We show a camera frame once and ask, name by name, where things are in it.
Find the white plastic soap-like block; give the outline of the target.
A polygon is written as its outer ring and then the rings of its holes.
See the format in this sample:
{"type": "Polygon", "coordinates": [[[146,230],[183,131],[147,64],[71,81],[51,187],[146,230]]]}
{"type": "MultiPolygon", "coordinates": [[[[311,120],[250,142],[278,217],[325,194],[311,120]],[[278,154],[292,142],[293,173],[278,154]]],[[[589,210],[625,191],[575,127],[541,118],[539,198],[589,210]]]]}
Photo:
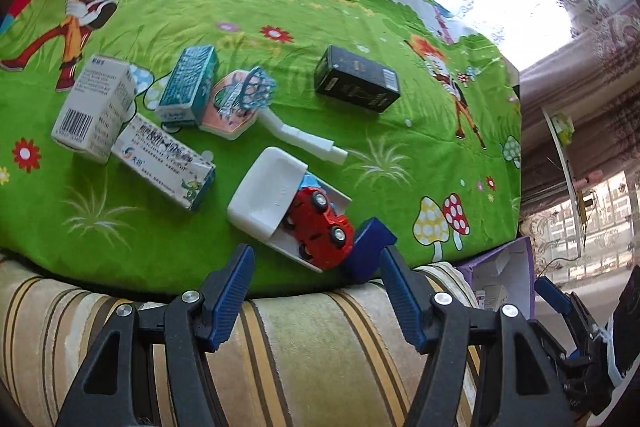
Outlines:
{"type": "Polygon", "coordinates": [[[288,211],[308,166],[270,146],[247,170],[227,207],[229,221],[267,244],[288,211]]]}

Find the white barcode medicine box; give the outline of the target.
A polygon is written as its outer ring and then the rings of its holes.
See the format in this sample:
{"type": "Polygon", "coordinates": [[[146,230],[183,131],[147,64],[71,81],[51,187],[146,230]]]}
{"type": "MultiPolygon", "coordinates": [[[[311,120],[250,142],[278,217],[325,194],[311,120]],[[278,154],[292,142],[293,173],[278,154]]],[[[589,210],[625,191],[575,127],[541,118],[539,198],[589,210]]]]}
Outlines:
{"type": "Polygon", "coordinates": [[[107,163],[134,104],[130,65],[94,54],[66,96],[51,138],[100,165],[107,163]]]}

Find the purple cardboard storage box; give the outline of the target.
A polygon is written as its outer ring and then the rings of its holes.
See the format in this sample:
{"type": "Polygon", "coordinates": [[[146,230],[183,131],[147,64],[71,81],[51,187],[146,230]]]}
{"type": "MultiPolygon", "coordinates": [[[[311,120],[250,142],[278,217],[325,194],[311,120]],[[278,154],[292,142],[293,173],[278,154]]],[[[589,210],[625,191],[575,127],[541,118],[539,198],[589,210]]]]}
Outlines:
{"type": "Polygon", "coordinates": [[[486,308],[512,303],[526,319],[535,317],[534,254],[528,237],[518,237],[454,266],[473,291],[480,293],[486,308]]]}

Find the striped sofa cushion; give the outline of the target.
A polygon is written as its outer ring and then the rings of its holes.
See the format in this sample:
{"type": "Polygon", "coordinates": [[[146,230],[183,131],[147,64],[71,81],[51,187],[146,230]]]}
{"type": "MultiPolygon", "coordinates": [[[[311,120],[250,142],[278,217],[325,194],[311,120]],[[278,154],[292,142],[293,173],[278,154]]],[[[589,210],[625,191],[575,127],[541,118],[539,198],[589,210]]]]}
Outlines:
{"type": "MultiPolygon", "coordinates": [[[[58,419],[115,297],[1,262],[1,379],[36,426],[58,419]]],[[[207,363],[233,426],[399,426],[425,360],[380,282],[244,303],[207,363]]]]}

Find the white side table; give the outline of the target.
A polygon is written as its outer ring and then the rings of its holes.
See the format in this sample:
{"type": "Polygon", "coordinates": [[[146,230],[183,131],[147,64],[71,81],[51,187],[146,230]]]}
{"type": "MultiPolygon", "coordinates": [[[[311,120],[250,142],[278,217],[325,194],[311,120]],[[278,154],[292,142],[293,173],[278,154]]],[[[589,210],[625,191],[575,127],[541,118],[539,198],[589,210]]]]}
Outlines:
{"type": "Polygon", "coordinates": [[[572,168],[570,168],[570,162],[568,161],[565,147],[560,141],[558,132],[556,132],[555,130],[552,118],[547,112],[547,109],[542,109],[542,115],[544,115],[544,121],[547,124],[556,153],[558,153],[559,156],[561,169],[567,188],[568,199],[570,200],[570,207],[572,207],[572,216],[575,228],[574,241],[576,243],[576,258],[580,259],[585,252],[587,235],[586,227],[582,224],[582,221],[580,221],[578,208],[579,198],[577,197],[577,192],[574,187],[573,170],[572,168]]]}

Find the teal medicine box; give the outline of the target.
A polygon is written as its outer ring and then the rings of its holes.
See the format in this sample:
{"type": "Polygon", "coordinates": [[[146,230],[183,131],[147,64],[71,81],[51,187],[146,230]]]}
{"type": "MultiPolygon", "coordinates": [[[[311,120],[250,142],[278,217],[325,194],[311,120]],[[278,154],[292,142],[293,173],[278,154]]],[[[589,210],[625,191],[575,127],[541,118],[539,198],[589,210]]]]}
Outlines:
{"type": "Polygon", "coordinates": [[[213,46],[184,48],[155,109],[160,121],[168,126],[198,127],[212,93],[217,67],[213,46]]]}

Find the green cartoon tablecloth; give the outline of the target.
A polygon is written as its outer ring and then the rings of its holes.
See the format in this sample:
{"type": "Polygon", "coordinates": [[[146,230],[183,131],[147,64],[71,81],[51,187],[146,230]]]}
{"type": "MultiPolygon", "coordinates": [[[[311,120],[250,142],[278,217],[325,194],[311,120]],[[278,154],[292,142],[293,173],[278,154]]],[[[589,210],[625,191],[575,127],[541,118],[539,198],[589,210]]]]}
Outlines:
{"type": "Polygon", "coordinates": [[[520,103],[435,0],[14,0],[1,246],[175,294],[239,243],[255,293],[338,285],[382,225],[408,265],[514,239],[520,103]]]}

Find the black rectangular box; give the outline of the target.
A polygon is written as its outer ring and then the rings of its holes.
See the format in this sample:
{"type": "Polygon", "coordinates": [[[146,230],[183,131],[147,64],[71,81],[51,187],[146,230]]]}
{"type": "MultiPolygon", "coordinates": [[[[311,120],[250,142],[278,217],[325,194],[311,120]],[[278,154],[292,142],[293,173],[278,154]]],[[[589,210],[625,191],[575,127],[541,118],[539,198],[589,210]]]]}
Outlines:
{"type": "Polygon", "coordinates": [[[314,70],[318,94],[383,113],[400,99],[396,72],[338,46],[328,46],[314,70]]]}

